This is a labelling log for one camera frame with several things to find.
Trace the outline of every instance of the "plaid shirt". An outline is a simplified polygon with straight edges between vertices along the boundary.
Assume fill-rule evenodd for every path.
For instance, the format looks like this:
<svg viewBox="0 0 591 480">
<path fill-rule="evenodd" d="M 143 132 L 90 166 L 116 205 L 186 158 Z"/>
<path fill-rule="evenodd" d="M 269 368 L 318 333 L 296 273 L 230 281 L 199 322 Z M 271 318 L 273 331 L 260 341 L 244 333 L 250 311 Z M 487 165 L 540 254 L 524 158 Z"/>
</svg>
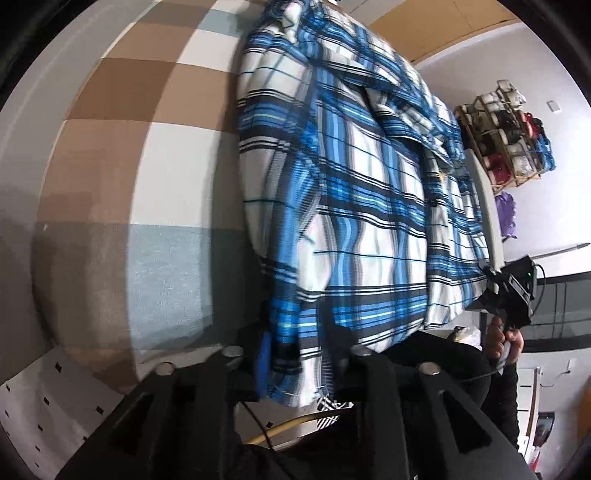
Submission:
<svg viewBox="0 0 591 480">
<path fill-rule="evenodd" d="M 246 41 L 238 124 L 269 295 L 262 394 L 331 394 L 329 324 L 383 351 L 480 296 L 488 252 L 459 127 L 383 39 L 319 0 L 271 0 Z"/>
</svg>

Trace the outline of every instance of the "shirt sleeve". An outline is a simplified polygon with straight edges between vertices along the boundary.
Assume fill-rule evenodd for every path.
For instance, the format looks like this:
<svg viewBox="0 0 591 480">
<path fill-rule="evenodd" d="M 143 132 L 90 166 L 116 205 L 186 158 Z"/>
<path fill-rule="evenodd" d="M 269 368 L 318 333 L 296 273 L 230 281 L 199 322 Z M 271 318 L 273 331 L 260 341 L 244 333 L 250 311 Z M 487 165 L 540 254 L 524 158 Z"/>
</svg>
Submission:
<svg viewBox="0 0 591 480">
<path fill-rule="evenodd" d="M 482 404 L 482 411 L 516 449 L 519 448 L 517 444 L 519 436 L 517 378 L 515 364 L 505 367 L 502 375 L 493 375 L 488 395 Z"/>
</svg>

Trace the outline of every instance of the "hand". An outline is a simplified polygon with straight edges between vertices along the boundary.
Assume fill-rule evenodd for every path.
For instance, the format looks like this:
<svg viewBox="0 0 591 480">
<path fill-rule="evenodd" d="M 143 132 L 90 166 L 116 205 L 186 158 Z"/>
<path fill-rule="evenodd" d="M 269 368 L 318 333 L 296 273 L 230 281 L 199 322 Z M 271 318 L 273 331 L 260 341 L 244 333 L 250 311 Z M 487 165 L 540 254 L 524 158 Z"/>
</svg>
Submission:
<svg viewBox="0 0 591 480">
<path fill-rule="evenodd" d="M 523 350 L 523 336 L 519 330 L 509 330 L 503 333 L 503 321 L 499 317 L 494 317 L 486 331 L 484 354 L 493 360 L 498 360 L 503 353 L 503 344 L 505 341 L 511 343 L 507 365 L 514 364 Z"/>
</svg>

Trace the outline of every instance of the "wooden shelf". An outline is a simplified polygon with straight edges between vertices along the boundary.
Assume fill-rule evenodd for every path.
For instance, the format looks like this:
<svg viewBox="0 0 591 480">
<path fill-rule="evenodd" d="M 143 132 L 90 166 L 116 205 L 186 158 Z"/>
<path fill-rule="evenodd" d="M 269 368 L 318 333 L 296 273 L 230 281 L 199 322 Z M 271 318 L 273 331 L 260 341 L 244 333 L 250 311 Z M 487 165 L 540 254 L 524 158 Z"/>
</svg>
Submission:
<svg viewBox="0 0 591 480">
<path fill-rule="evenodd" d="M 503 157 L 505 164 L 507 165 L 509 172 L 511 173 L 511 179 L 508 180 L 503 185 L 492 185 L 491 184 L 494 193 L 498 194 L 506 188 L 519 187 L 532 179 L 536 179 L 536 180 L 541 179 L 541 176 L 543 174 L 543 168 L 542 168 L 542 163 L 541 163 L 540 157 L 538 155 L 538 152 L 536 152 L 536 150 L 535 150 L 534 141 L 527 134 L 527 131 L 528 131 L 527 124 L 525 122 L 523 122 L 523 120 L 521 119 L 521 115 L 519 115 L 516 112 L 516 110 L 513 108 L 513 106 L 511 105 L 511 101 L 509 100 L 509 97 L 507 96 L 507 94 L 500 87 L 498 87 L 495 92 L 497 93 L 497 95 L 499 95 L 501 103 L 505 107 L 504 111 L 509 112 L 509 114 L 514 119 L 515 124 L 518 125 L 519 129 L 521 130 L 521 135 L 519 138 L 521 140 L 523 140 L 523 143 L 527 147 L 527 151 L 524 154 L 527 156 L 530 166 L 534 170 L 530 175 L 527 175 L 527 176 L 526 175 L 518 175 L 517 172 L 515 171 L 515 165 L 513 164 L 513 155 L 511 155 L 511 153 L 509 152 L 509 149 L 507 148 L 507 145 L 505 145 L 505 143 L 503 142 L 503 139 L 502 139 L 501 133 L 500 133 L 500 129 L 496 128 L 495 123 L 494 123 L 492 116 L 491 116 L 491 112 L 487 108 L 487 106 L 486 106 L 487 104 L 482 100 L 481 95 L 476 97 L 475 101 L 471 105 L 469 105 L 469 107 L 472 108 L 475 112 L 483 112 L 486 116 L 486 121 L 489 124 L 488 126 L 491 129 L 485 130 L 483 132 L 478 131 L 478 129 L 476 129 L 474 127 L 474 121 L 470 122 L 468 120 L 467 115 L 469 115 L 469 114 L 464 113 L 464 111 L 462 109 L 462 107 L 463 107 L 462 105 L 458 106 L 454 112 L 455 112 L 456 118 L 462 123 L 466 132 L 468 133 L 468 137 L 470 138 L 470 143 L 472 145 L 472 150 L 476 154 L 478 160 L 480 161 L 480 164 L 482 165 L 482 167 L 485 170 L 487 170 L 487 167 L 485 165 L 484 158 L 483 158 L 483 156 L 480 152 L 480 148 L 478 146 L 479 141 L 482 140 L 482 137 L 484 134 L 490 135 L 490 137 L 493 139 L 493 141 L 495 143 L 495 150 L 498 153 L 500 153 L 501 156 Z"/>
</svg>

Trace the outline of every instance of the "white wall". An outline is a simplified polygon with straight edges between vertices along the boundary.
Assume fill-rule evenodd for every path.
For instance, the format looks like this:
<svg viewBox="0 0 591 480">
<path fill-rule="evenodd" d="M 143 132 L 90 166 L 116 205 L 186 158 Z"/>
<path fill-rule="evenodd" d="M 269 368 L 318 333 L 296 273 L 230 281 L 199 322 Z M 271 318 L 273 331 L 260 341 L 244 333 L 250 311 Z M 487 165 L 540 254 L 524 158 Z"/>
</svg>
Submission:
<svg viewBox="0 0 591 480">
<path fill-rule="evenodd" d="M 575 364 L 566 372 L 569 360 Z M 591 375 L 591 348 L 565 352 L 524 353 L 520 368 L 542 367 L 540 411 L 556 412 L 548 442 L 542 447 L 538 471 L 553 479 L 577 449 L 577 419 L 585 385 Z"/>
<path fill-rule="evenodd" d="M 517 236 L 506 260 L 591 241 L 591 108 L 566 69 L 524 24 L 467 40 L 416 65 L 431 91 L 450 107 L 509 79 L 527 98 L 525 110 L 544 122 L 556 170 L 509 192 L 517 204 Z M 554 100 L 562 113 L 550 112 Z M 591 271 L 591 247 L 540 261 L 548 276 Z"/>
</svg>

